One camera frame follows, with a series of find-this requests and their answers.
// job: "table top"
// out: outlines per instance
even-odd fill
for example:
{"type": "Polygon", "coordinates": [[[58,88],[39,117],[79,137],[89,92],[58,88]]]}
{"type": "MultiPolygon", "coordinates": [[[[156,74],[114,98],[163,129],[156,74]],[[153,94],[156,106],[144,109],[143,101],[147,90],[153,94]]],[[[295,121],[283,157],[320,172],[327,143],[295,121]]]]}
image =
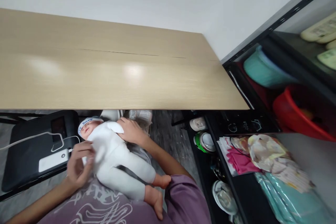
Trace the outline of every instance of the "table top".
{"type": "Polygon", "coordinates": [[[0,19],[0,109],[249,109],[202,34],[6,9],[0,19]]]}

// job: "doll hat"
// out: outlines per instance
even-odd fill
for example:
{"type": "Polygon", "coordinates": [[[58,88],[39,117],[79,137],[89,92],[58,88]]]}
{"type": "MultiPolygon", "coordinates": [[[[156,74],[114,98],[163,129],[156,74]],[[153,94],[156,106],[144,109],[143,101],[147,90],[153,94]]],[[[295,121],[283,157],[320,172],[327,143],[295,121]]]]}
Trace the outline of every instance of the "doll hat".
{"type": "Polygon", "coordinates": [[[85,118],[85,120],[82,121],[79,124],[79,126],[78,126],[78,135],[80,135],[82,137],[82,135],[81,135],[81,129],[84,127],[85,124],[87,124],[90,121],[101,121],[101,122],[103,122],[104,120],[101,119],[101,118],[99,118],[98,116],[93,116],[93,117],[87,117],[87,118],[85,118]]]}

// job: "baby doll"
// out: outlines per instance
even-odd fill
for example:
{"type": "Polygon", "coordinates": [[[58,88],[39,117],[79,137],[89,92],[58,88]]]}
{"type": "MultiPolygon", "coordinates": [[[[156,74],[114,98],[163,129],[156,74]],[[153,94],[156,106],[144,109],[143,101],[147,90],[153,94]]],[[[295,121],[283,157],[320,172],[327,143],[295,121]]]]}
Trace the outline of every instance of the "baby doll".
{"type": "Polygon", "coordinates": [[[162,193],[150,185],[144,185],[117,166],[127,167],[143,181],[162,189],[168,186],[171,177],[160,176],[150,164],[131,153],[126,142],[117,133],[124,133],[120,124],[104,122],[99,117],[88,117],[78,127],[78,134],[91,141],[96,152],[94,173],[97,179],[131,200],[147,202],[154,207],[156,215],[162,220],[162,193]]]}

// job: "white cable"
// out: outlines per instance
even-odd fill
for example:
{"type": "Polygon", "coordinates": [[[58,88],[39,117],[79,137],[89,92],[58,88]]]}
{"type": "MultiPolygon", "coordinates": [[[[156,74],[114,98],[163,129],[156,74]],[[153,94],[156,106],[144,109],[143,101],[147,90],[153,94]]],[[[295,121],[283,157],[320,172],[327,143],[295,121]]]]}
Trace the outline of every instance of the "white cable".
{"type": "Polygon", "coordinates": [[[14,142],[14,143],[11,143],[11,144],[9,144],[9,145],[3,147],[3,148],[0,148],[0,151],[2,151],[2,150],[6,150],[6,149],[8,149],[8,148],[10,148],[10,147],[12,147],[12,146],[14,146],[14,145],[16,145],[16,144],[19,144],[19,143],[23,142],[23,141],[26,141],[26,140],[28,140],[28,139],[31,139],[31,138],[34,138],[34,137],[37,137],[37,136],[39,137],[39,136],[44,135],[44,134],[49,134],[49,135],[59,135],[60,138],[61,138],[62,146],[59,147],[59,148],[57,148],[56,150],[53,150],[54,146],[52,146],[52,148],[51,148],[51,152],[55,152],[55,151],[57,151],[57,150],[63,148],[63,146],[64,146],[64,140],[65,140],[65,139],[68,139],[68,138],[71,138],[71,137],[77,137],[78,142],[79,142],[79,143],[81,142],[81,140],[79,139],[78,136],[69,136],[69,137],[63,139],[63,138],[62,138],[62,135],[61,135],[60,133],[44,132],[44,133],[41,133],[41,134],[38,134],[38,135],[34,135],[34,136],[31,136],[31,137],[29,136],[29,137],[27,137],[27,138],[24,138],[24,139],[21,139],[21,140],[19,140],[19,141],[14,142]]]}
{"type": "Polygon", "coordinates": [[[67,138],[62,139],[62,135],[60,134],[60,137],[61,137],[61,141],[62,141],[62,146],[59,147],[59,148],[57,148],[56,150],[53,150],[53,148],[54,148],[54,145],[53,145],[52,148],[51,148],[51,152],[55,152],[55,151],[58,151],[59,149],[62,149],[63,146],[64,146],[64,140],[65,140],[65,139],[68,139],[68,138],[71,138],[71,137],[77,137],[78,142],[79,142],[79,143],[81,142],[78,136],[69,136],[69,137],[67,137],[67,138]]]}

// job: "human hand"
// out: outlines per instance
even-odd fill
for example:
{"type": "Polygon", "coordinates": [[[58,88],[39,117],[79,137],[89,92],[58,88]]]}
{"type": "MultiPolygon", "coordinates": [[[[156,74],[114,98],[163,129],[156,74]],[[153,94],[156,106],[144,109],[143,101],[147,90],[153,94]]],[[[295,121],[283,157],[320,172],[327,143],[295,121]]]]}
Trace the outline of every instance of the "human hand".
{"type": "Polygon", "coordinates": [[[76,144],[68,161],[68,178],[77,189],[85,185],[93,168],[95,151],[91,144],[92,142],[89,141],[76,144]],[[82,161],[83,157],[87,157],[85,166],[82,161]]]}
{"type": "Polygon", "coordinates": [[[134,143],[142,146],[150,137],[140,128],[136,121],[132,121],[125,117],[121,117],[117,121],[124,130],[123,134],[118,134],[126,142],[134,143]]]}

